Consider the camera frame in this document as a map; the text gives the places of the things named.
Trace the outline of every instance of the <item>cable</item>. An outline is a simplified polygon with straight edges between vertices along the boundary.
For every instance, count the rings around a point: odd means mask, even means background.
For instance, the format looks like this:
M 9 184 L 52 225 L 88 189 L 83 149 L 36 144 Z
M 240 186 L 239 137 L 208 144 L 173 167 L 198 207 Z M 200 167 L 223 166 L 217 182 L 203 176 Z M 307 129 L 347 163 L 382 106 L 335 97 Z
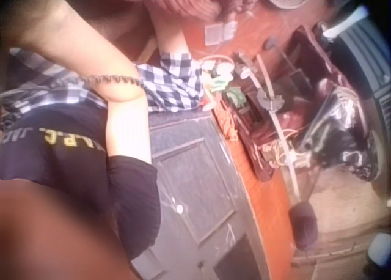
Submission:
M 266 86 L 268 87 L 268 90 L 269 90 L 269 96 L 270 98 L 274 98 L 275 95 L 274 95 L 274 90 L 273 90 L 273 87 L 272 87 L 272 84 L 271 84 L 271 80 L 270 80 L 270 77 L 268 75 L 268 71 L 266 70 L 266 67 L 265 67 L 265 63 L 263 63 L 263 60 L 261 58 L 261 56 L 258 54 L 257 55 L 257 61 L 258 61 L 258 64 L 261 68 L 261 71 L 262 71 L 262 74 L 263 74 L 263 77 L 265 78 L 265 82 L 266 82 Z M 291 175 L 291 178 L 292 178 L 292 185 L 293 185 L 293 191 L 294 191 L 294 195 L 296 196 L 296 199 L 298 199 L 299 201 L 301 201 L 300 199 L 300 191 L 299 191 L 299 186 L 298 186 L 298 178 L 296 176 L 296 172 L 294 170 L 294 166 L 293 166 L 293 162 L 289 156 L 289 146 L 288 146 L 288 143 L 287 143 L 287 139 L 285 138 L 285 135 L 283 134 L 283 131 L 282 131 L 282 128 L 281 128 L 281 124 L 275 114 L 275 112 L 273 111 L 269 111 L 269 114 L 270 114 L 270 117 L 274 123 L 274 126 L 276 127 L 276 130 L 277 130 L 277 134 L 279 135 L 279 138 L 281 139 L 282 141 L 282 147 L 283 147 L 283 150 L 287 156 L 287 164 L 288 164 L 288 168 L 289 168 L 289 173 Z

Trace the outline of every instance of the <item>red painted surface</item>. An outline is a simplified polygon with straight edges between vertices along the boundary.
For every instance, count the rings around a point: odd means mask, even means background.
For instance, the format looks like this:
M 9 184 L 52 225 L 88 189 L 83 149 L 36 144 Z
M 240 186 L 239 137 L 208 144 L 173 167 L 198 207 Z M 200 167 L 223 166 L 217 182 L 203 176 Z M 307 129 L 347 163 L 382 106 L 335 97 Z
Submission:
M 271 279 L 286 279 L 293 258 L 293 237 L 288 217 L 289 198 L 282 175 L 277 171 L 270 181 L 259 181 L 241 142 L 228 142 L 228 146 L 249 193 Z

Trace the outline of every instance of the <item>gray door panel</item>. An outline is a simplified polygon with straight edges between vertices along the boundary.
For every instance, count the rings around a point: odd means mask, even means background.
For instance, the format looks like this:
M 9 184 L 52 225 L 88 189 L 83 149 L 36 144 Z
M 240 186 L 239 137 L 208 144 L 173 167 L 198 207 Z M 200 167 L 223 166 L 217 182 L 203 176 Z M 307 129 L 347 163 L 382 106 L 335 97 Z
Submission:
M 151 140 L 161 230 L 134 266 L 144 279 L 224 280 L 216 266 L 248 236 L 254 222 L 214 121 L 190 120 L 152 130 Z

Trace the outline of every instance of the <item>person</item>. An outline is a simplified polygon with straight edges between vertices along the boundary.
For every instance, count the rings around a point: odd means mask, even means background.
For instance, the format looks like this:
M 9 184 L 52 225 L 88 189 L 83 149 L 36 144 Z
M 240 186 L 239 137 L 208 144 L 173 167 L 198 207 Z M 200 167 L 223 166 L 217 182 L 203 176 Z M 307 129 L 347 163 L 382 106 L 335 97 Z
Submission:
M 108 22 L 86 23 L 66 0 L 2 6 L 11 54 L 0 94 L 0 260 L 12 264 L 0 273 L 129 279 L 125 263 L 154 244 L 148 112 L 195 108 L 202 90 L 180 23 L 147 9 L 161 68 L 132 63 L 104 37 Z

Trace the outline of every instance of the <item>clutter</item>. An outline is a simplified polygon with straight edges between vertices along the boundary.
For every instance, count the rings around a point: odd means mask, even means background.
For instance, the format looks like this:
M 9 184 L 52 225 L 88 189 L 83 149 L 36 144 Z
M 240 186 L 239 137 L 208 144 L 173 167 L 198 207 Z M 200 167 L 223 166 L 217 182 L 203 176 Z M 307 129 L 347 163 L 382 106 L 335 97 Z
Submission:
M 214 107 L 213 112 L 224 137 L 229 141 L 238 141 L 239 137 L 238 131 L 235 129 L 235 122 L 230 111 L 222 102 L 221 95 L 217 96 L 217 105 Z
M 342 164 L 359 178 L 373 181 L 378 174 L 376 139 L 347 79 L 305 27 L 291 39 L 288 50 L 294 57 L 275 45 L 273 38 L 265 43 L 281 55 L 289 69 L 282 70 L 275 81 L 268 81 L 260 61 L 254 65 L 239 51 L 235 53 L 235 76 L 239 81 L 248 77 L 253 87 L 246 89 L 241 101 L 238 92 L 228 90 L 223 97 L 257 177 L 268 181 L 273 169 L 290 164 L 291 173 L 297 168 Z

